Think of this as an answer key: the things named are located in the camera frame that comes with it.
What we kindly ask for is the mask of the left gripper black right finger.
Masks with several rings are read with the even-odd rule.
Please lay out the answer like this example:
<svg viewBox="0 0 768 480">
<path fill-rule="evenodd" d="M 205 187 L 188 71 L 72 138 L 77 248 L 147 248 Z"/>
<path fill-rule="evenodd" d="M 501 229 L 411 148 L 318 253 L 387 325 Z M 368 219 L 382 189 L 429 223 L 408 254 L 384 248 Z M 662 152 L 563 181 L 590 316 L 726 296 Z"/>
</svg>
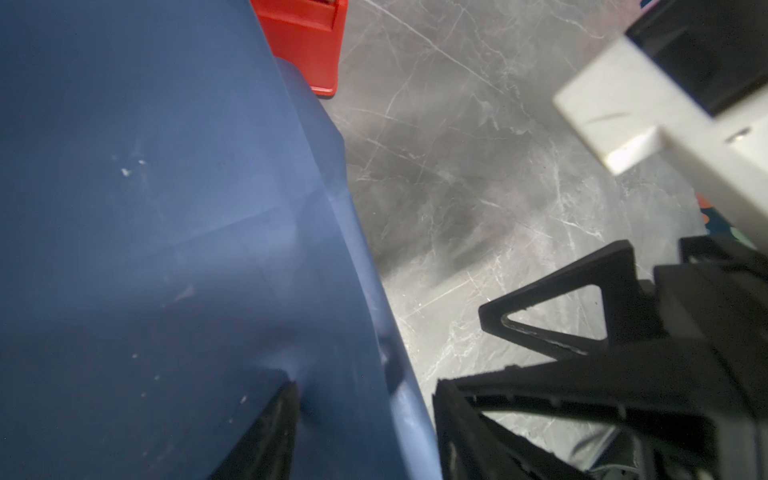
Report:
<svg viewBox="0 0 768 480">
<path fill-rule="evenodd" d="M 588 475 L 474 410 L 440 380 L 433 413 L 445 479 L 586 479 Z"/>
</svg>

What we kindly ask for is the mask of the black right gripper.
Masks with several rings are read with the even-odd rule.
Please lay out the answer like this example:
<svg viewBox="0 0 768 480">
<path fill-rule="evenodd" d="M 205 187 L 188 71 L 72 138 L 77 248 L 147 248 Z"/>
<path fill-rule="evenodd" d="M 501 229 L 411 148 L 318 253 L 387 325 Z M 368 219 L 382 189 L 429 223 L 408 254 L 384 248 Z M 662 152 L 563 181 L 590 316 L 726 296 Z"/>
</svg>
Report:
<svg viewBox="0 0 768 480">
<path fill-rule="evenodd" d="M 481 305 L 484 332 L 560 361 L 457 388 L 484 410 L 624 427 L 642 479 L 766 478 L 767 259 L 712 237 L 680 250 L 639 280 L 615 241 Z"/>
</svg>

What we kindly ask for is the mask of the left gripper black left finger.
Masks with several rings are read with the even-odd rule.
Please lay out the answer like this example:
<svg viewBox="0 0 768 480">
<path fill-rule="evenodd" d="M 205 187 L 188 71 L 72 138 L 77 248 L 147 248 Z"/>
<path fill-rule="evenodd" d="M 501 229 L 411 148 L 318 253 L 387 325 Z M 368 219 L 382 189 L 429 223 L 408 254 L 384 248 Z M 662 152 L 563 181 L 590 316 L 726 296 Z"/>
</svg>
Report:
<svg viewBox="0 0 768 480">
<path fill-rule="evenodd" d="M 298 385 L 283 383 L 256 421 L 208 478 L 290 478 L 300 412 Z"/>
</svg>

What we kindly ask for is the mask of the light blue wrapping paper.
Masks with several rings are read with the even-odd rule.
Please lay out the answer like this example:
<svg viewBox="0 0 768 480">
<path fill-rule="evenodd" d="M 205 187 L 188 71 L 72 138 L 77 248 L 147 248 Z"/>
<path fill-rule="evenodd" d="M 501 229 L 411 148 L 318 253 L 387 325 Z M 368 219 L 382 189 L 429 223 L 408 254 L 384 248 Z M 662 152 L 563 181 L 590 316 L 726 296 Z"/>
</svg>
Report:
<svg viewBox="0 0 768 480">
<path fill-rule="evenodd" d="M 246 1 L 1 5 L 1 475 L 437 479 L 343 138 Z"/>
</svg>

